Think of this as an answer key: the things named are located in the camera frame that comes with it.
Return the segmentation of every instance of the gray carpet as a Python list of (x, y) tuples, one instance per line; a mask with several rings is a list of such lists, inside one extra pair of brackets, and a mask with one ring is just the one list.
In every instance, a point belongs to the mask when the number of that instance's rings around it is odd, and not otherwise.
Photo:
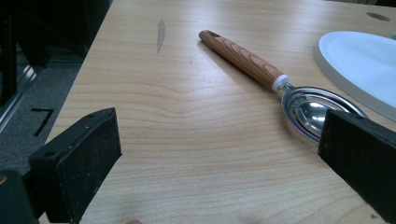
[(0, 170), (22, 175), (29, 171), (28, 157), (44, 146), (81, 63), (77, 56), (57, 52), (47, 67), (37, 69), (33, 84), (0, 132)]

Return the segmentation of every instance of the light wood surface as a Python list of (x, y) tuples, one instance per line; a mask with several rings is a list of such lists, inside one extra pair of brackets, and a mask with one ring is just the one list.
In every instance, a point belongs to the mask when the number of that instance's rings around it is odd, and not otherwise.
[(123, 155), (81, 223), (383, 223), (290, 127), (281, 92), (198, 34), (230, 38), (294, 86), (343, 95), (396, 131), (332, 84), (313, 56), (332, 31), (395, 29), (395, 8), (320, 0), (114, 0), (49, 137), (117, 109)]

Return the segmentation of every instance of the black metal stand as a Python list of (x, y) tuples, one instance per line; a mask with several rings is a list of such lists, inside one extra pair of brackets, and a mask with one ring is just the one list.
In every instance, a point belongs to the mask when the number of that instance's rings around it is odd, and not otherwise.
[(3, 68), (3, 86), (0, 105), (4, 105), (17, 91), (17, 46), (13, 24), (14, 3), (13, 1), (0, 0), (0, 8), (0, 37), (3, 51), (3, 60), (1, 62)]

